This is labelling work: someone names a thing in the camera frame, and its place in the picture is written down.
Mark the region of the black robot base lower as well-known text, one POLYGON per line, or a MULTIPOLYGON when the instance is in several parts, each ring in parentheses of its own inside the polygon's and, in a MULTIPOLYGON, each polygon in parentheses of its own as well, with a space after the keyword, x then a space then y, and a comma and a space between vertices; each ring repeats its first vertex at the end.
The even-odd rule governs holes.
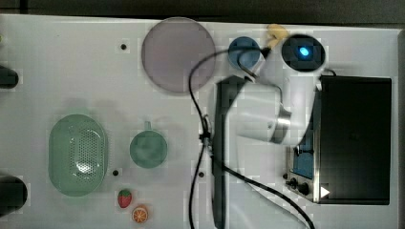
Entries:
POLYGON ((28 198, 28 188, 18 177, 0 177, 0 217, 21 209, 28 198))

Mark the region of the black robot base upper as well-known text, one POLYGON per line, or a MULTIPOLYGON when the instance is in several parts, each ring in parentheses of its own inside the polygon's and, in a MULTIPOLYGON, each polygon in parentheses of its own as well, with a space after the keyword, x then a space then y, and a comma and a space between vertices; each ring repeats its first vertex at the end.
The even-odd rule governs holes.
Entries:
POLYGON ((12 69, 0 66, 0 88, 12 89, 17 86, 19 82, 18 73, 12 69))

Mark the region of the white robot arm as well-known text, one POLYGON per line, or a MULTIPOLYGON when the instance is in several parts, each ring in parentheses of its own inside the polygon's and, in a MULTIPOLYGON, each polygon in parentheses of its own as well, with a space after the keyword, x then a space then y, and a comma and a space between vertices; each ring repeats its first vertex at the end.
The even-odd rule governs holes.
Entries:
POLYGON ((214 86, 209 119, 213 127, 212 209, 217 229, 230 229, 229 178, 245 178, 236 171, 240 161, 237 139, 297 146, 307 131, 326 63, 327 52, 321 42, 295 33, 270 49, 266 62, 251 78, 232 75, 214 86))

